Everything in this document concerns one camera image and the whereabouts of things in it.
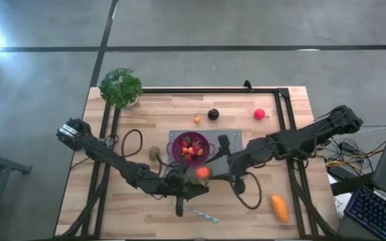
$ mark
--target keyboard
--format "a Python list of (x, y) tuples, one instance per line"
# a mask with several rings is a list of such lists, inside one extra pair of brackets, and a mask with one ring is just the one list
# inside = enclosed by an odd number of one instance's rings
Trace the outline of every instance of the keyboard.
[(386, 200), (360, 186), (346, 205), (345, 215), (386, 240)]

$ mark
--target gray floor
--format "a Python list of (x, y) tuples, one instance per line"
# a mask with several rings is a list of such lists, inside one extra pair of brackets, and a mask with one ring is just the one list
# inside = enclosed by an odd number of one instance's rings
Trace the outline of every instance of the gray floor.
[[(0, 0), (1, 47), (99, 46), (110, 4)], [(108, 42), (347, 44), (386, 44), (386, 1), (121, 0)], [(55, 133), (68, 118), (82, 116), (96, 59), (97, 52), (0, 53), (0, 155), (34, 166), (30, 176), (11, 177), (0, 240), (52, 236), (72, 158)], [(315, 116), (346, 104), (365, 125), (386, 125), (386, 50), (106, 53), (99, 82), (119, 66), (133, 68), (144, 86), (239, 86), (246, 79), (256, 86), (307, 86)], [(350, 138), (368, 151), (386, 139), (386, 130)]]

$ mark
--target leaves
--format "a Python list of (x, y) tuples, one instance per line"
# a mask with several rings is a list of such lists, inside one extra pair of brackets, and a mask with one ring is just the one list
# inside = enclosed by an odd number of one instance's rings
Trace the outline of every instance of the leaves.
[(139, 78), (132, 76), (133, 70), (117, 68), (105, 74), (105, 78), (99, 86), (101, 97), (109, 100), (111, 105), (123, 108), (130, 102), (134, 102), (143, 94), (142, 83)]

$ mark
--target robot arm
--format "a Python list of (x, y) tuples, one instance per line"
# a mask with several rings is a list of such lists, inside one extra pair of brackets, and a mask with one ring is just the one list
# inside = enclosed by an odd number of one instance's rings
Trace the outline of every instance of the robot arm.
[(174, 163), (167, 176), (159, 177), (157, 173), (150, 171), (148, 165), (127, 161), (95, 138), (90, 131), (90, 125), (79, 119), (70, 119), (56, 135), (59, 141), (71, 149), (75, 151), (84, 149), (92, 160), (104, 161), (113, 166), (132, 187), (140, 188), (146, 194), (176, 196), (177, 216), (182, 216), (184, 199), (189, 200), (209, 191), (207, 187), (201, 185), (184, 183), (184, 172), (187, 168), (185, 163)]
[(233, 183), (234, 192), (242, 194), (245, 191), (245, 184), (241, 178), (247, 174), (248, 168), (264, 167), (273, 157), (277, 160), (289, 156), (301, 160), (315, 157), (317, 145), (334, 135), (355, 133), (362, 124), (363, 121), (349, 107), (338, 106), (331, 110), (326, 118), (302, 129), (280, 131), (253, 139), (248, 142), (246, 149), (236, 153), (230, 153), (227, 136), (220, 136), (219, 152), (207, 163), (227, 155), (227, 162), (231, 167), (229, 172), (212, 179), (229, 181)]

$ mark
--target small orange fruit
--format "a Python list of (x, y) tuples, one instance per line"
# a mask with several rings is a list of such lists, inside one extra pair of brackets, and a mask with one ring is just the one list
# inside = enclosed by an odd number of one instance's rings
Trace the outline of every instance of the small orange fruit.
[(198, 179), (207, 179), (210, 176), (210, 170), (207, 167), (199, 167), (196, 170), (196, 177)]
[(194, 122), (195, 122), (196, 124), (199, 124), (199, 123), (200, 123), (200, 117), (199, 117), (199, 116), (195, 116), (195, 117), (194, 117)]
[(198, 156), (201, 156), (204, 154), (204, 150), (203, 149), (199, 149), (199, 151), (196, 152), (196, 155)]

